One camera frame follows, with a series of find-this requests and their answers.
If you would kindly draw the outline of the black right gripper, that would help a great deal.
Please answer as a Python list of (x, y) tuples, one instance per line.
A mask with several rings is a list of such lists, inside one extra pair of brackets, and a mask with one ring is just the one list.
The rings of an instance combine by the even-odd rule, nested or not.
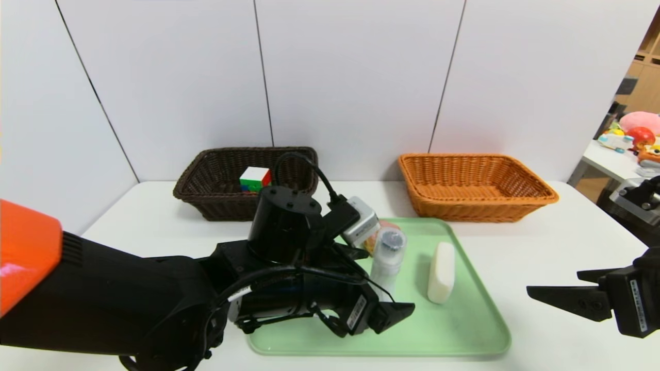
[(625, 336), (646, 338), (658, 331), (658, 247), (650, 247), (631, 265), (577, 272), (597, 286), (527, 286), (530, 298), (571, 314), (602, 322), (612, 317)]

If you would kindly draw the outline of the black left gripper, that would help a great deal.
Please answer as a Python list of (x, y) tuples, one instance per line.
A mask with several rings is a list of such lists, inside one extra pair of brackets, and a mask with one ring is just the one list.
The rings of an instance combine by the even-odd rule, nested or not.
[(309, 273), (302, 275), (302, 279), (302, 303), (307, 312), (318, 317), (336, 336), (358, 335), (367, 326), (377, 334), (383, 333), (410, 317), (416, 308), (415, 303), (409, 302), (377, 302), (377, 295), (365, 283), (348, 283)]

